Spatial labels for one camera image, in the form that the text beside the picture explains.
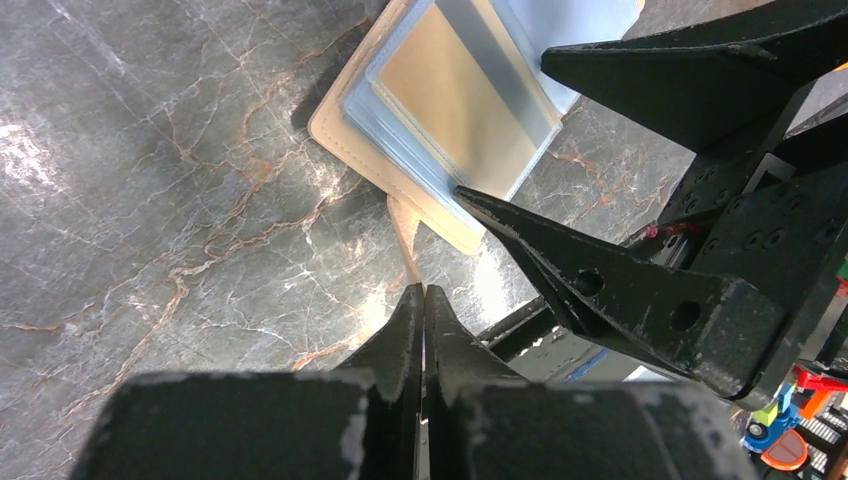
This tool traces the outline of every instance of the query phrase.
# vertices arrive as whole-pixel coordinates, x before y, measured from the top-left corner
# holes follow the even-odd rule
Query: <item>marble surface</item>
[[[752,0],[649,0],[630,35]],[[385,196],[306,121],[380,0],[0,2],[0,478],[60,478],[161,369],[329,368],[404,286]],[[616,241],[691,160],[587,100],[515,202]],[[535,295],[487,237],[417,261],[473,331]]]

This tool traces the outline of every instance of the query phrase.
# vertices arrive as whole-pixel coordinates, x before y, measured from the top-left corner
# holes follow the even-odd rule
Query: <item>toy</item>
[[[784,382],[775,397],[774,407],[770,405],[769,408],[754,414],[753,421],[748,424],[745,437],[742,439],[748,450],[756,453],[765,452],[787,431],[801,422],[801,410],[797,405],[792,404],[794,392],[795,385]]]
[[[808,456],[807,442],[800,433],[790,429],[760,455],[760,460],[775,470],[792,472],[801,468]]]

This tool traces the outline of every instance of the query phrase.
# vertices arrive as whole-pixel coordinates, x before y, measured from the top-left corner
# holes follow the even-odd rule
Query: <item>colorful plastic toy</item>
[[[748,450],[756,453],[765,452],[787,431],[795,428],[801,422],[801,410],[797,405],[792,404],[794,392],[795,385],[784,382],[774,401],[777,415],[773,415],[773,412],[766,412],[769,409],[762,411],[765,415],[760,414],[760,412],[754,414],[753,421],[748,424],[745,438],[742,440]]]

